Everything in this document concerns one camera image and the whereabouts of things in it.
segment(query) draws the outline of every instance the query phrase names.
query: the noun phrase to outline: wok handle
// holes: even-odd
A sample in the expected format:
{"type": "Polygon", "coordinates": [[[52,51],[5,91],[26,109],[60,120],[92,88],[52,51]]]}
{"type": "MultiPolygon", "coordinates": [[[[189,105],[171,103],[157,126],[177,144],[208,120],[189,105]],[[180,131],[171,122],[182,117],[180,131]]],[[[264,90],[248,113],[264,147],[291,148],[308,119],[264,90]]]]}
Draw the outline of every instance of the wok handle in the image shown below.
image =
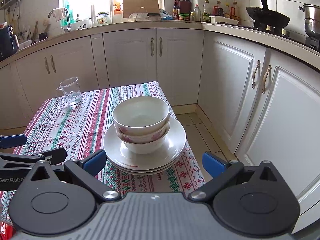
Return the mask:
{"type": "Polygon", "coordinates": [[[268,10],[268,2],[267,0],[261,0],[262,6],[265,10],[268,10]]]}

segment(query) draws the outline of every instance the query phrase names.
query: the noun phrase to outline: glass mug handle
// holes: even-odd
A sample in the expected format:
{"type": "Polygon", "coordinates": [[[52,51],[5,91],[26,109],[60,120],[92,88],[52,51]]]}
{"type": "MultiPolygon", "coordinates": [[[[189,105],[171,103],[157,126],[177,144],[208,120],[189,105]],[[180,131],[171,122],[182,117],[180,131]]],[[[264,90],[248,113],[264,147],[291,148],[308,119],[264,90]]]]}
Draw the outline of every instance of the glass mug handle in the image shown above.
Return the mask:
{"type": "Polygon", "coordinates": [[[64,103],[62,103],[62,101],[58,97],[58,90],[62,91],[61,88],[56,89],[56,99],[60,102],[60,104],[64,104],[64,103]]]}

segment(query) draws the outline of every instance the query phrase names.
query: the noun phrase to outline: glass mug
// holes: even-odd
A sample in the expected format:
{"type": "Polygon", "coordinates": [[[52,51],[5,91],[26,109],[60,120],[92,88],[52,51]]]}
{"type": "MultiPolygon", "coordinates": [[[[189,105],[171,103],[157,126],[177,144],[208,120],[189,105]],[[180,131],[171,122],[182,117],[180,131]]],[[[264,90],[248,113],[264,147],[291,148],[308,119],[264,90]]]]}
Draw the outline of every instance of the glass mug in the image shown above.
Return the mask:
{"type": "Polygon", "coordinates": [[[64,104],[58,98],[58,90],[61,90],[63,92],[63,95],[70,106],[78,106],[81,103],[82,98],[77,77],[68,78],[65,81],[62,81],[60,83],[60,87],[56,89],[57,100],[61,104],[64,104]]]}

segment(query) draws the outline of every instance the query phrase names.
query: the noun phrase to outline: faucet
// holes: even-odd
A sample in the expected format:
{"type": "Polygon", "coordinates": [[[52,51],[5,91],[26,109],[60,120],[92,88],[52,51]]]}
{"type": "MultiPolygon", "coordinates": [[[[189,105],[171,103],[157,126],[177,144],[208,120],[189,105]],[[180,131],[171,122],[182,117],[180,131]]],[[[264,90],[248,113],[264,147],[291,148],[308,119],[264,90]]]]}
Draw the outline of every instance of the faucet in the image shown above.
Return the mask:
{"type": "MultiPolygon", "coordinates": [[[[67,28],[65,28],[65,29],[62,28],[62,27],[61,28],[64,30],[65,33],[67,33],[69,31],[71,31],[71,24],[70,24],[70,17],[69,17],[68,9],[65,8],[64,10],[65,10],[65,14],[67,14],[67,23],[68,23],[68,25],[67,25],[67,28]]],[[[48,18],[50,18],[52,14],[53,14],[53,10],[48,14],[48,18]]]]}

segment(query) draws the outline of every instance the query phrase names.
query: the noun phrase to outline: table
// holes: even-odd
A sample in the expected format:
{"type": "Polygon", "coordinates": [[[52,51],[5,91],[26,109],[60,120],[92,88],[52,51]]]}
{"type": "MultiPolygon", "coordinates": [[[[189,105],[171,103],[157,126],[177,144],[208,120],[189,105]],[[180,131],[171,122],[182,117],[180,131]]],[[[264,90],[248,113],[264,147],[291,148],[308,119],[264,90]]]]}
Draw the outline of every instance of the table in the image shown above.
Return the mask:
{"type": "MultiPolygon", "coordinates": [[[[82,102],[71,108],[60,104],[56,98],[45,101],[24,134],[26,145],[16,147],[15,154],[33,153],[64,147],[70,158],[84,159],[93,152],[103,149],[103,136],[113,123],[112,111],[117,104],[136,96],[154,96],[167,102],[158,82],[117,87],[82,93],[82,102]]],[[[175,114],[170,107],[170,115],[175,114]]],[[[115,168],[109,160],[97,178],[122,195],[127,191],[177,192],[186,195],[202,186],[204,178],[197,161],[186,143],[181,158],[166,171],[152,176],[134,176],[115,168]]],[[[14,191],[0,192],[3,205],[1,219],[12,224],[8,205],[14,191]]]]}

